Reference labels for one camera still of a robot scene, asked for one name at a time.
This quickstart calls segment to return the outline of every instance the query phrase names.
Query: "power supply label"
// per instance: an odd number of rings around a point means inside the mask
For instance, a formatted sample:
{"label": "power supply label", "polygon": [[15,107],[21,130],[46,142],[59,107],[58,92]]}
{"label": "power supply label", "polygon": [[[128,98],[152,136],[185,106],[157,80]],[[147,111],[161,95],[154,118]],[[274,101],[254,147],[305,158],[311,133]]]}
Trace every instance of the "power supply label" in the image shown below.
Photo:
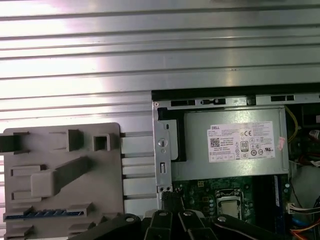
{"label": "power supply label", "polygon": [[211,125],[207,138],[211,163],[276,157],[272,121]]}

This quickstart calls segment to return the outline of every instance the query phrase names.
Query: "white connector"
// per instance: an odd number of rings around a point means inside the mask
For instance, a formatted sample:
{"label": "white connector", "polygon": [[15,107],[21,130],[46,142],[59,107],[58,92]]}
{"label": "white connector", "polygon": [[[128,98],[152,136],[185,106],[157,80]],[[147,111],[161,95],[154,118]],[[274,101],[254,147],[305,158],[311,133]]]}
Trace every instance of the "white connector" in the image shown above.
{"label": "white connector", "polygon": [[295,207],[295,204],[294,204],[294,203],[288,202],[288,203],[286,204],[285,209],[286,209],[286,212],[287,212],[288,214],[294,214],[294,213],[295,213],[294,211],[292,211],[292,207]]}

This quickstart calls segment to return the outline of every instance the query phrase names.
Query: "corrugated metal surface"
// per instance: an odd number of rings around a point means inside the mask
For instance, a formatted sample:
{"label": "corrugated metal surface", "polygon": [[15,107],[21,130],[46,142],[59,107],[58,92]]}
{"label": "corrugated metal surface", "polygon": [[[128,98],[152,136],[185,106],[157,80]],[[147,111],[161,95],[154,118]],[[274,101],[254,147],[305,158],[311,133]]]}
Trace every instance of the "corrugated metal surface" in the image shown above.
{"label": "corrugated metal surface", "polygon": [[319,7],[0,1],[0,131],[119,123],[125,207],[143,215],[157,206],[150,90],[319,82]]}

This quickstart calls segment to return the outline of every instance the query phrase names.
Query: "barcode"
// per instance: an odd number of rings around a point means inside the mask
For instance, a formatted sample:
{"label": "barcode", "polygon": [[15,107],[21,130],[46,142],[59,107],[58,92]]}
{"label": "barcode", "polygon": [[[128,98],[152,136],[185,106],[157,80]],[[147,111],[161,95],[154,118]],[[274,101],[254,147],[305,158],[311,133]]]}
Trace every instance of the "barcode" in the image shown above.
{"label": "barcode", "polygon": [[210,138],[212,148],[220,147],[220,138]]}

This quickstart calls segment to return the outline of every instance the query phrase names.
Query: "gray plastic panel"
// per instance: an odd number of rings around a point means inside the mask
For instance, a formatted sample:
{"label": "gray plastic panel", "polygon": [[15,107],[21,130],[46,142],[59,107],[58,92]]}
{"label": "gray plastic panel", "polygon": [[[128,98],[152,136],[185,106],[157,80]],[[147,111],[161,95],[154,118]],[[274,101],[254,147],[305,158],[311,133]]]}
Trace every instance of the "gray plastic panel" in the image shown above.
{"label": "gray plastic panel", "polygon": [[[6,237],[14,234],[23,238],[25,233],[17,229],[24,228],[28,229],[28,239],[70,236],[81,232],[71,233],[72,226],[92,226],[103,216],[113,218],[124,213],[117,123],[4,131],[6,136],[19,132],[28,133],[19,135],[18,147],[29,152],[2,153],[5,156]],[[101,136],[97,149],[94,140]]]}

